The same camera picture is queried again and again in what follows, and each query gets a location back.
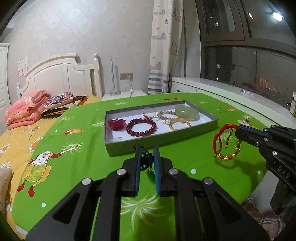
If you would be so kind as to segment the red shell disc pendant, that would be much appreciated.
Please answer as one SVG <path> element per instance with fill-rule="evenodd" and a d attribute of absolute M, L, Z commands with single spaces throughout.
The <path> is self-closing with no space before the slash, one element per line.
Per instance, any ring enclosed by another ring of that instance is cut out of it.
<path fill-rule="evenodd" d="M 118 132 L 118 131 L 121 131 L 125 127 L 125 125 L 126 125 L 125 121 L 126 120 L 124 120 L 124 119 L 114 119 L 114 120 L 108 120 L 107 124 L 111 128 L 112 131 Z"/>

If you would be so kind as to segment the sailboat print curtain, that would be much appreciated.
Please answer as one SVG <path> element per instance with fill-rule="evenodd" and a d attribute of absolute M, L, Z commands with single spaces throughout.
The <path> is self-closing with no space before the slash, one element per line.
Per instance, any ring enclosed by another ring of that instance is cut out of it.
<path fill-rule="evenodd" d="M 154 1 L 148 94 L 167 93 L 179 53 L 183 1 Z"/>

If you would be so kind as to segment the white nightstand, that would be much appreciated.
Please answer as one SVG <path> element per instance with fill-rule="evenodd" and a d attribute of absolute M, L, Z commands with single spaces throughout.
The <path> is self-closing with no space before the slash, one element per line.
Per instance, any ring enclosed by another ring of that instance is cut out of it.
<path fill-rule="evenodd" d="M 147 95 L 147 94 L 144 91 L 138 89 L 138 90 L 133 90 L 132 92 L 123 91 L 121 93 L 116 93 L 116 94 L 105 94 L 101 100 L 107 101 L 107 100 L 112 100 L 112 99 L 122 99 L 122 98 L 145 96 L 145 95 Z"/>

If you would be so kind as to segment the dark framed window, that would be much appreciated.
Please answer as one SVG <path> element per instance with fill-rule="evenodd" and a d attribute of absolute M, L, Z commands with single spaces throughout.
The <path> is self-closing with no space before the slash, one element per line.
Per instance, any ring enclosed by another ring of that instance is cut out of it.
<path fill-rule="evenodd" d="M 289 108 L 295 92 L 295 1 L 196 1 L 201 76 Z"/>

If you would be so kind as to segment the black orange patterned cloth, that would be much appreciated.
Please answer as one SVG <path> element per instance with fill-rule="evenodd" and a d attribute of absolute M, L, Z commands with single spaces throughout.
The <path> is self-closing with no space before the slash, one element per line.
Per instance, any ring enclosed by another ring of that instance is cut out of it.
<path fill-rule="evenodd" d="M 58 108 L 43 111 L 41 114 L 41 118 L 42 119 L 58 118 L 62 116 L 62 114 L 64 114 L 69 108 L 77 107 L 79 105 L 85 104 L 87 99 L 88 99 L 87 96 L 76 96 L 74 97 L 73 102 L 71 103 L 62 105 Z"/>

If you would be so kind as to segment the folded pink blanket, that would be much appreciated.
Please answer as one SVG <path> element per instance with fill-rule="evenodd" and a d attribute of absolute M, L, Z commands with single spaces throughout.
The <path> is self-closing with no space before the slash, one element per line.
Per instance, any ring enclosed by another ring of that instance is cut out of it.
<path fill-rule="evenodd" d="M 46 90 L 35 90 L 18 99 L 4 115 L 8 130 L 30 126 L 37 122 L 45 110 L 44 103 L 50 97 L 50 93 Z"/>

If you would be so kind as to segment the grey shallow cardboard tray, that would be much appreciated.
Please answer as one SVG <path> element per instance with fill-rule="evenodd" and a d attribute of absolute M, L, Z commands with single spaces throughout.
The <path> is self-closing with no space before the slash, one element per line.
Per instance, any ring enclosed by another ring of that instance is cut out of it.
<path fill-rule="evenodd" d="M 131 153 L 134 151 L 134 145 L 139 144 L 146 148 L 152 148 L 154 146 L 163 146 L 171 143 L 180 142 L 189 138 L 200 136 L 204 133 L 210 132 L 217 129 L 218 118 L 210 112 L 196 106 L 195 104 L 186 101 L 175 101 L 175 102 L 164 102 L 150 104 L 157 113 L 160 111 L 174 111 L 176 106 L 186 105 L 196 109 L 199 112 L 200 119 L 197 121 L 189 121 L 191 127 L 186 124 L 175 123 L 174 127 L 176 131 L 171 131 L 169 125 L 164 120 L 159 119 L 154 121 L 156 123 L 156 131 L 147 137 L 133 137 L 127 133 L 126 129 L 123 128 L 121 131 L 112 131 L 108 126 L 107 121 L 114 119 L 124 119 L 125 123 L 129 123 L 135 118 L 143 118 L 142 111 L 144 106 L 134 106 L 131 108 L 123 108 L 117 110 L 107 111 L 105 114 L 105 131 L 104 131 L 104 142 L 106 150 L 109 156 L 118 156 L 122 154 Z M 112 138 L 122 137 L 121 142 L 110 142 Z"/>

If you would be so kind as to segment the white wooden headboard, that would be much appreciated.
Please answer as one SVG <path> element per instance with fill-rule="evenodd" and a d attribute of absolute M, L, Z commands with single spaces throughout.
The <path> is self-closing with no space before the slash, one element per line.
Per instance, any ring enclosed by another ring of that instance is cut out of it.
<path fill-rule="evenodd" d="M 77 53 L 54 55 L 36 64 L 25 73 L 25 84 L 16 84 L 17 97 L 33 92 L 47 90 L 52 96 L 71 92 L 75 96 L 103 97 L 100 78 L 100 58 L 93 55 L 93 63 L 80 65 Z"/>

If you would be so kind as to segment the patterned embroidered pillow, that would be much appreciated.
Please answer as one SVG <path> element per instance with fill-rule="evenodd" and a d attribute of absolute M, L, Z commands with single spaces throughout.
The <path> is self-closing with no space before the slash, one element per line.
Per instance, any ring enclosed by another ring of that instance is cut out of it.
<path fill-rule="evenodd" d="M 62 94 L 50 97 L 44 104 L 45 109 L 55 109 L 73 102 L 74 94 L 71 92 L 63 92 Z"/>

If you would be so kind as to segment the white standing lamp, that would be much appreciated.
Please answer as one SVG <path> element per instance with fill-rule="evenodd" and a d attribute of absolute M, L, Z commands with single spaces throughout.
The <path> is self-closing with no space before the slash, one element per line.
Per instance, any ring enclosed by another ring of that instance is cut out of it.
<path fill-rule="evenodd" d="M 114 79 L 114 68 L 113 68 L 113 59 L 110 59 L 110 69 L 111 69 L 111 80 L 112 80 L 112 89 L 109 92 L 110 96 L 120 95 L 121 92 L 116 90 L 115 79 Z"/>

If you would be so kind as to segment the pale green jade bangle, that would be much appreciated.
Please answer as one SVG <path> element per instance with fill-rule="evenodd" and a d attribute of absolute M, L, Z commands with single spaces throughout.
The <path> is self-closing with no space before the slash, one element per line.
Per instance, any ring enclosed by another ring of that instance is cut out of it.
<path fill-rule="evenodd" d="M 199 112 L 196 109 L 186 105 L 176 106 L 175 113 L 176 116 L 184 118 L 187 121 L 198 121 L 200 119 Z"/>

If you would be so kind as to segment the gold bangle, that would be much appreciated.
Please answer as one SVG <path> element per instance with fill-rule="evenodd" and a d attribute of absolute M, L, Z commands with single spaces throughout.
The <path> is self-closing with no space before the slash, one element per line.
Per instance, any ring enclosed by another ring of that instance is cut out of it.
<path fill-rule="evenodd" d="M 184 118 L 172 118 L 170 121 L 169 121 L 169 128 L 171 131 L 176 131 L 177 129 L 174 127 L 174 124 L 175 123 L 182 123 L 182 124 L 186 124 L 188 127 L 191 127 L 191 124 L 189 121 L 187 121 L 186 119 Z"/>

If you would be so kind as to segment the beige plush cushion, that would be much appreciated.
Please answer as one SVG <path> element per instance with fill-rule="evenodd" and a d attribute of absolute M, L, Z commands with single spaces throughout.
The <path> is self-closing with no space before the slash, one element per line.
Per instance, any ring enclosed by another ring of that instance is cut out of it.
<path fill-rule="evenodd" d="M 12 197 L 10 194 L 10 188 L 11 188 L 11 179 L 12 179 L 13 173 L 11 168 L 1 168 L 1 175 L 0 175 L 0 202 L 1 202 L 1 213 L 3 215 L 6 214 L 7 205 L 12 204 Z"/>

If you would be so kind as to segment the wall power socket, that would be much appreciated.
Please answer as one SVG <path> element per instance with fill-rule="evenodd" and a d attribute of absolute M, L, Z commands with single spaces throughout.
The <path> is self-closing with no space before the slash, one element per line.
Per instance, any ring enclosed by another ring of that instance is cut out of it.
<path fill-rule="evenodd" d="M 120 73 L 120 80 L 133 80 L 133 73 Z"/>

